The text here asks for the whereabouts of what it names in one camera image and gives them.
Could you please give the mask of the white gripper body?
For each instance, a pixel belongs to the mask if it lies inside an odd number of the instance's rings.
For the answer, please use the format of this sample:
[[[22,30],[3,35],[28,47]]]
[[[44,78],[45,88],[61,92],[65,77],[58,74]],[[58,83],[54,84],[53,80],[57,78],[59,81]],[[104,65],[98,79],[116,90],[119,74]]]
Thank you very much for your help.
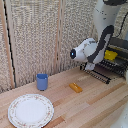
[[[85,66],[85,70],[91,71],[91,70],[94,70],[94,68],[95,68],[95,64],[87,62]]]

